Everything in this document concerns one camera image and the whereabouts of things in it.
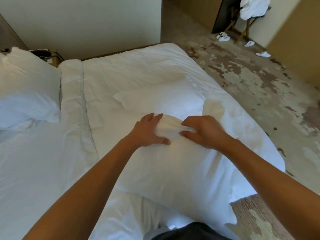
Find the bed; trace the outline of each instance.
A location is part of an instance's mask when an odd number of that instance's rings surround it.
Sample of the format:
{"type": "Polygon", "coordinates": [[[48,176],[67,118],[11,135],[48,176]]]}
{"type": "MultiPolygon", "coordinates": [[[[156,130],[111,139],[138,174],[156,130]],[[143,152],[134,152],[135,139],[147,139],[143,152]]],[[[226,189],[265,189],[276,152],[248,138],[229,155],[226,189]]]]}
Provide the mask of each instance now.
{"type": "MultiPolygon", "coordinates": [[[[0,131],[0,239],[21,239],[104,156],[101,148],[107,139],[102,136],[111,135],[102,135],[101,131],[107,126],[110,112],[123,109],[114,98],[122,91],[187,77],[204,99],[221,102],[234,137],[285,170],[282,157],[258,124],[174,44],[159,44],[83,62],[67,60],[59,69],[60,121],[41,121],[25,132],[0,131]]],[[[235,169],[229,182],[232,194],[228,196],[228,204],[256,193],[235,169]]],[[[146,232],[157,229],[159,223],[179,228],[194,220],[179,212],[115,188],[90,239],[142,239],[146,232]]]]}

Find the patterned carpet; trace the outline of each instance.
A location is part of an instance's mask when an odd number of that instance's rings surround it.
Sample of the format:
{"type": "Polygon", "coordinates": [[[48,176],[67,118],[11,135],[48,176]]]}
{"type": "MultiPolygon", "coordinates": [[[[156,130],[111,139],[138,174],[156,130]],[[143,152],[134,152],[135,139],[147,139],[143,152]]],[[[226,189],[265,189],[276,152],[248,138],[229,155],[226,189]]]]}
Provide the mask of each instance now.
{"type": "MultiPolygon", "coordinates": [[[[162,3],[162,43],[180,46],[233,96],[270,137],[286,173],[320,194],[320,89],[276,60],[258,57],[244,41],[218,42],[216,35],[171,3],[162,3]]],[[[263,200],[254,195],[232,203],[242,240],[291,240],[263,200]]]]}

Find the person's left arm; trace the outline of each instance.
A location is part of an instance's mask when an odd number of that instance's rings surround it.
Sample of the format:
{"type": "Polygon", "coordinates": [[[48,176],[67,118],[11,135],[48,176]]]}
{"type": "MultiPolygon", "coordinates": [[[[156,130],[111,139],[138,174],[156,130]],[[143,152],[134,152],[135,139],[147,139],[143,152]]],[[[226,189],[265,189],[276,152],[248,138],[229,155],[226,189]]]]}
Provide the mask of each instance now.
{"type": "Polygon", "coordinates": [[[89,238],[126,163],[139,147],[170,145],[154,130],[162,114],[147,114],[134,129],[67,190],[36,222],[23,240],[89,238]]]}

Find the finger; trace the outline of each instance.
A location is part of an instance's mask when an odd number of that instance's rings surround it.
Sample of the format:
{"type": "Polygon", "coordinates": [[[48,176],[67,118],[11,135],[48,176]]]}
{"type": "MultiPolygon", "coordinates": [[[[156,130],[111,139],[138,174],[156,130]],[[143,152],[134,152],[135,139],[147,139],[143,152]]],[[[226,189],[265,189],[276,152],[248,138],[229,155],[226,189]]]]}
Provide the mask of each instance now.
{"type": "Polygon", "coordinates": [[[181,125],[197,129],[198,128],[198,124],[199,124],[199,122],[198,122],[199,121],[199,117],[200,116],[189,116],[184,121],[182,121],[181,125]]]}
{"type": "Polygon", "coordinates": [[[147,116],[148,116],[148,114],[146,114],[145,116],[143,116],[143,117],[141,118],[140,122],[144,121],[147,116]]]}
{"type": "Polygon", "coordinates": [[[189,132],[189,131],[182,131],[179,134],[181,136],[197,143],[197,144],[200,144],[200,142],[201,142],[201,136],[198,133],[189,132]]]}
{"type": "Polygon", "coordinates": [[[153,116],[154,116],[154,113],[147,114],[146,115],[146,121],[152,120],[153,116]]]}
{"type": "Polygon", "coordinates": [[[165,137],[155,136],[154,144],[170,145],[171,141],[168,138],[165,138],[165,137]]]}
{"type": "Polygon", "coordinates": [[[162,116],[163,116],[163,114],[160,113],[160,114],[156,115],[155,117],[153,117],[153,120],[152,120],[152,121],[154,121],[155,124],[158,124],[159,121],[161,120],[162,116]]]}

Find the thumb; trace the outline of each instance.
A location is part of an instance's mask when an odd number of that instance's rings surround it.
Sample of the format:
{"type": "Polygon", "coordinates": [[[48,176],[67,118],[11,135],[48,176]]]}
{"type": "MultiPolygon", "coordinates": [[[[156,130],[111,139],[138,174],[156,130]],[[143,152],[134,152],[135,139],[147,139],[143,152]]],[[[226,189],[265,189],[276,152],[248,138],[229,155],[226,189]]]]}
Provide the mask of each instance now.
{"type": "Polygon", "coordinates": [[[154,143],[155,144],[170,145],[171,141],[166,137],[156,136],[155,139],[154,139],[154,143]]]}
{"type": "Polygon", "coordinates": [[[201,142],[201,136],[196,132],[182,131],[179,134],[197,144],[201,142]]]}

